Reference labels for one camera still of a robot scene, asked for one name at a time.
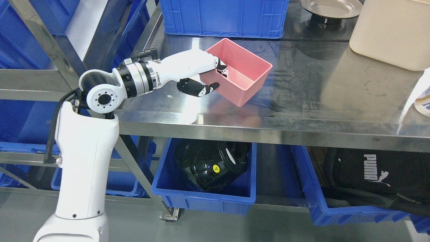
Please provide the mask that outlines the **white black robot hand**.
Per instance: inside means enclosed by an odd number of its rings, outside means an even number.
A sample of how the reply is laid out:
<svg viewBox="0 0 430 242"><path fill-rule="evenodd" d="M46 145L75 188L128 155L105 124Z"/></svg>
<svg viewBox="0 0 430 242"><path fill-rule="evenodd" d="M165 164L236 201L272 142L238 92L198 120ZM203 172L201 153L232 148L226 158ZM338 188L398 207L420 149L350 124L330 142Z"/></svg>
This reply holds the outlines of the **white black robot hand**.
<svg viewBox="0 0 430 242"><path fill-rule="evenodd" d="M217 89L220 84L215 82L210 85L204 85L193 80L193 76L216 70L225 78L228 77L227 64L201 49L182 51L159 62L149 60L146 64L156 75L155 88L161 88L167 82L175 81L180 92L196 97L208 95Z"/></svg>

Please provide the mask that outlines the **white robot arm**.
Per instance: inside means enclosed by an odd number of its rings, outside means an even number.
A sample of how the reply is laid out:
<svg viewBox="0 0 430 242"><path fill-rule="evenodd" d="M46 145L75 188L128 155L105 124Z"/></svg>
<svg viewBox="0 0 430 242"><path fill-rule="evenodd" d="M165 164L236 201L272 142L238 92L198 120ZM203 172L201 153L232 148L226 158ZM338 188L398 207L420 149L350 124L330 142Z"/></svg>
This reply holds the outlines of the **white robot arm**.
<svg viewBox="0 0 430 242"><path fill-rule="evenodd" d="M156 85L156 75L138 57L125 59L110 73L93 69L79 78L80 96L100 114L111 113L127 98L152 92ZM118 117L83 116L72 103L61 101L56 121L57 164L62 169L58 204L33 241L107 242L106 181L119 136Z"/></svg>

